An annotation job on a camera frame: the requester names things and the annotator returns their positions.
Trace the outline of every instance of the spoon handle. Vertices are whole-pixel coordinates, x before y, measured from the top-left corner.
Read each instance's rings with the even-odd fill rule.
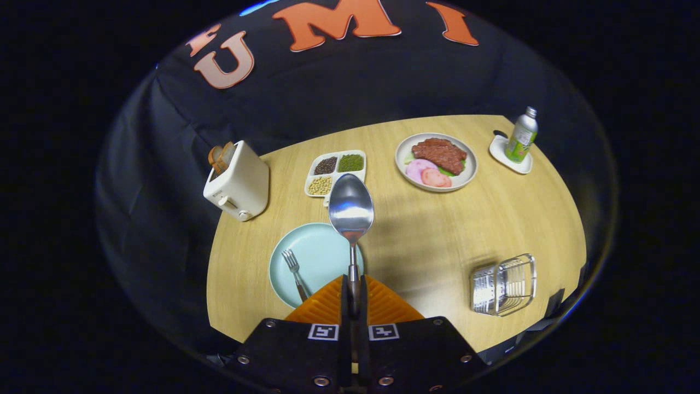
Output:
[[[350,314],[360,315],[360,270],[357,267],[355,245],[350,244],[350,266],[348,267],[348,290],[350,290]]]

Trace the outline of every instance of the bottle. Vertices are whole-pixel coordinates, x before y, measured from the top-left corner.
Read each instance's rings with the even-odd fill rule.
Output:
[[[525,114],[515,122],[515,128],[510,136],[510,141],[505,147],[505,157],[515,163],[522,163],[530,150],[530,146],[537,137],[537,110],[527,107]]]

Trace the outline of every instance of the black cloth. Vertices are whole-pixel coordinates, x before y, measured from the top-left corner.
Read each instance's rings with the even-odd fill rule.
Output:
[[[479,45],[466,46],[442,36],[442,18],[424,1],[382,4],[400,35],[359,38],[351,21],[344,39],[325,36],[300,53],[289,50],[286,23],[272,19],[288,1],[228,17],[198,54],[190,57],[183,42],[133,92],[102,149],[97,223],[116,278],[159,330],[198,352],[231,345],[207,318],[207,264],[221,211],[202,197],[207,154],[227,141],[246,140],[261,155],[404,118],[499,114],[515,121],[532,106],[536,144],[575,199],[588,261],[599,260],[616,181],[602,127],[581,94],[531,49],[474,15],[465,21]],[[233,70],[235,59],[219,47],[243,30],[253,71],[231,88],[211,87],[194,65],[214,50],[221,68]]]

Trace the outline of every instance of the green beans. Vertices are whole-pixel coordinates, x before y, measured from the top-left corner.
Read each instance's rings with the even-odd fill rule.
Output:
[[[365,167],[365,160],[357,154],[343,155],[338,162],[338,172],[359,171]]]

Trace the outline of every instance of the letter m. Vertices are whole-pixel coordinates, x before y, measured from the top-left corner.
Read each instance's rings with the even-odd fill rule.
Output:
[[[294,38],[292,52],[301,52],[326,42],[323,36],[314,34],[311,26],[337,40],[347,34],[350,18],[355,17],[357,37],[395,36],[401,33],[391,24],[380,0],[340,0],[335,10],[318,4],[300,3],[289,6],[272,16],[287,22]]]

